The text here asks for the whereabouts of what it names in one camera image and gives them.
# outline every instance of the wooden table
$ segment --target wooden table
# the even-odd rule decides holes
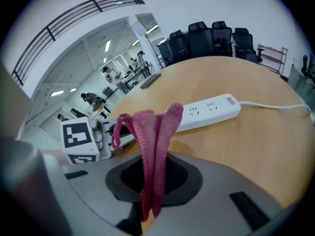
[[[277,74],[230,57],[190,59],[169,66],[149,88],[139,83],[119,101],[111,118],[144,109],[164,113],[173,102],[185,105],[231,93],[238,101],[301,104]],[[304,108],[273,110],[243,106],[238,117],[174,135],[169,150],[228,165],[286,207],[304,193],[314,170],[315,132]],[[139,151],[137,143],[122,154]]]

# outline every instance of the pink towel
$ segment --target pink towel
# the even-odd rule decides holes
[[[165,114],[155,115],[152,110],[137,112],[134,116],[119,115],[112,136],[112,146],[119,149],[119,132],[124,122],[138,142],[143,161],[144,188],[140,193],[141,221],[147,221],[150,209],[154,217],[161,210],[165,194],[165,162],[171,138],[183,116],[183,106],[173,103]]]

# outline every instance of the black metal railing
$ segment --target black metal railing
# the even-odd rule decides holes
[[[40,54],[71,27],[103,11],[132,4],[144,4],[144,2],[142,0],[89,0],[66,11],[47,25],[30,42],[14,67],[13,79],[23,86]]]

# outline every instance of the black office chair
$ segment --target black office chair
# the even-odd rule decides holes
[[[186,37],[192,58],[215,54],[212,29],[207,28],[203,21],[189,25]]]
[[[224,21],[212,23],[213,39],[216,55],[232,57],[232,29],[226,27]]]
[[[168,45],[171,49],[174,63],[189,59],[188,40],[181,30],[169,35]]]
[[[246,59],[254,63],[262,62],[260,57],[262,49],[258,49],[258,56],[252,44],[252,35],[246,28],[235,28],[232,33],[235,40],[235,56],[240,59]]]
[[[172,54],[171,48],[168,44],[168,41],[169,40],[166,40],[165,42],[161,43],[160,45],[157,45],[165,66],[169,66],[169,65],[174,63],[173,54]]]

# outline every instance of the white power strip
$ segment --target white power strip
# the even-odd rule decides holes
[[[229,93],[185,105],[182,122],[176,132],[237,117],[240,110],[241,105]]]

